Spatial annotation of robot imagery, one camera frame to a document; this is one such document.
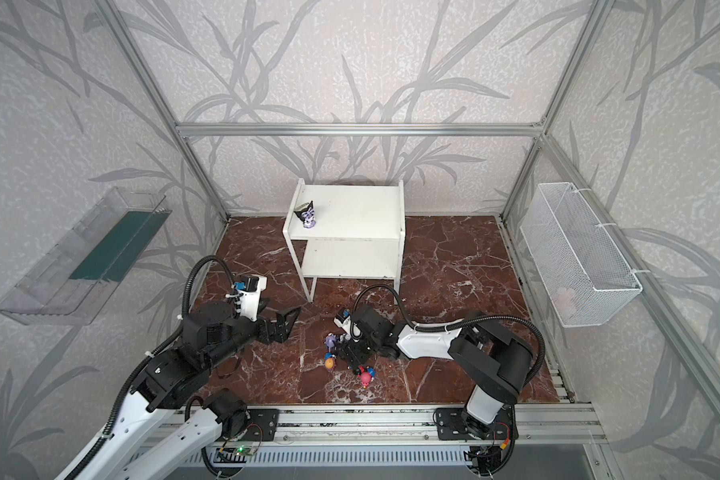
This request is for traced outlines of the black purple figure toy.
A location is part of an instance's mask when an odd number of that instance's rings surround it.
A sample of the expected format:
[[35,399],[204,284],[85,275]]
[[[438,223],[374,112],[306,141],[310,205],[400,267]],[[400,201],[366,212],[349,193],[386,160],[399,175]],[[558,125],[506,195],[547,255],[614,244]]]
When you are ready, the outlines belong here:
[[316,225],[316,212],[313,201],[297,206],[294,214],[305,229],[311,229]]
[[344,338],[341,334],[330,333],[324,339],[324,344],[327,348],[327,352],[331,355],[336,355],[340,346],[344,342]]

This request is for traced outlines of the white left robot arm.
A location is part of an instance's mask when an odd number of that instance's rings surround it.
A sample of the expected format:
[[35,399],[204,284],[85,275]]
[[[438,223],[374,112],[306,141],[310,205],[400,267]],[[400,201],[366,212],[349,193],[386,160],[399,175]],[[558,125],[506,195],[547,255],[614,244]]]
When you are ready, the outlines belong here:
[[[230,286],[220,301],[193,306],[196,277],[218,264]],[[201,401],[213,372],[247,345],[284,343],[301,310],[272,319],[263,276],[235,277],[216,255],[201,258],[184,285],[178,328],[129,374],[102,429],[60,473],[62,479],[164,479],[191,454],[220,438],[236,438],[251,425],[246,403],[228,389]]]

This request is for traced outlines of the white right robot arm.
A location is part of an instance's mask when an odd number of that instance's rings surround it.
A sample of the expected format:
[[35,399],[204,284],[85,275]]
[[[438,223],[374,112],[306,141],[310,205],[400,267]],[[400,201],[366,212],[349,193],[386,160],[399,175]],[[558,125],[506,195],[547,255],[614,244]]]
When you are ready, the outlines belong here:
[[398,292],[377,284],[362,290],[350,309],[334,317],[340,329],[325,339],[329,353],[347,363],[368,386],[375,378],[369,360],[432,358],[454,362],[474,383],[461,409],[438,409],[441,440],[501,440],[512,446],[518,433],[515,406],[545,362],[546,343],[532,322],[513,315],[471,311],[446,323],[420,323]]

